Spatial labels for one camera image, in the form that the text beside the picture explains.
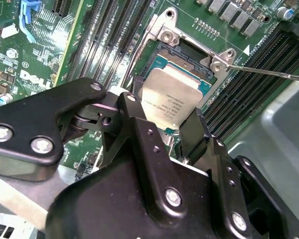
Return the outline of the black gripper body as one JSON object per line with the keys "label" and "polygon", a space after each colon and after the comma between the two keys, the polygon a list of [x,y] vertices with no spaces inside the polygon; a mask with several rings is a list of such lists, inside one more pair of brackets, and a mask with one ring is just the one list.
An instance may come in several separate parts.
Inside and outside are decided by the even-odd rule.
{"label": "black gripper body", "polygon": [[48,211],[48,239],[227,239],[211,211],[210,181],[201,170],[173,163],[188,211],[164,227],[146,211],[134,163],[121,159],[65,188]]}

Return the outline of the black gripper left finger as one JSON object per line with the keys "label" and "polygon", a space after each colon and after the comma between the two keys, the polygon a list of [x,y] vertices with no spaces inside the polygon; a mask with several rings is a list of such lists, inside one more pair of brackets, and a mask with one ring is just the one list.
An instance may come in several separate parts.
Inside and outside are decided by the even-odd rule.
{"label": "black gripper left finger", "polygon": [[0,107],[0,176],[43,181],[56,172],[64,143],[86,132],[74,124],[76,113],[92,109],[92,122],[103,133],[104,166],[67,191],[67,202],[100,201],[107,192],[142,194],[156,221],[179,221],[187,213],[184,198],[173,202],[168,190],[181,193],[181,182],[154,123],[131,93],[103,101],[105,88],[81,78]]}

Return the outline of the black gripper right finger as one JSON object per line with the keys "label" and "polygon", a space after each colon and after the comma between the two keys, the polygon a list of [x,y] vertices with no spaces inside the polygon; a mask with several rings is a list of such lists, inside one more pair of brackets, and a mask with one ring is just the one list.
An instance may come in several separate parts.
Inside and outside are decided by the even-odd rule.
{"label": "black gripper right finger", "polygon": [[281,199],[245,157],[231,158],[213,137],[199,109],[180,127],[182,155],[208,174],[214,231],[223,239],[287,239],[289,229]]}

